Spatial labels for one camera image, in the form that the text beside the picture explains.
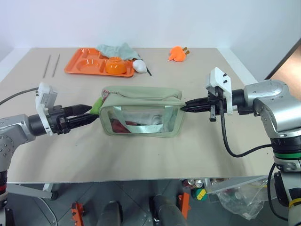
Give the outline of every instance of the yellow band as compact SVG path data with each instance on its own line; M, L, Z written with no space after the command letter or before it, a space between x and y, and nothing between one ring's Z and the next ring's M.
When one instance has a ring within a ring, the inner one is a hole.
M296 202L301 202L301 198L291 200L288 204L288 208L291 208Z

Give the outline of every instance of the orange food tray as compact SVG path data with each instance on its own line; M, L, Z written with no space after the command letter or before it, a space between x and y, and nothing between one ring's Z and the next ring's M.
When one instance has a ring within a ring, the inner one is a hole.
M110 74L105 70L105 64L108 58L103 56L95 48L80 48L68 62L64 71L75 74L95 74L120 77L132 77L134 75L133 62L125 61L127 71L124 74Z

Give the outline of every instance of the green pouch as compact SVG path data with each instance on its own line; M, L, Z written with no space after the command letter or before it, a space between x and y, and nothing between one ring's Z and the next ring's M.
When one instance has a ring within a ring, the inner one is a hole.
M108 86L99 118L109 135L173 137L181 127L186 104L177 89Z

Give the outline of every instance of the light blue cloth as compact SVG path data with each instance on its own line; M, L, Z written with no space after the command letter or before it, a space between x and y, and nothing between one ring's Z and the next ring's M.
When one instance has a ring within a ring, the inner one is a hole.
M96 49L106 57L120 57L123 60L141 60L138 53L130 48L127 43L123 43L121 46L98 45Z

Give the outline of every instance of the orange bowl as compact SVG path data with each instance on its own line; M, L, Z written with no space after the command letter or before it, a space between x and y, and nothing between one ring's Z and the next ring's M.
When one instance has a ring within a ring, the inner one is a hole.
M110 57L106 61L105 70L110 74L124 74L127 72L126 63L120 57Z

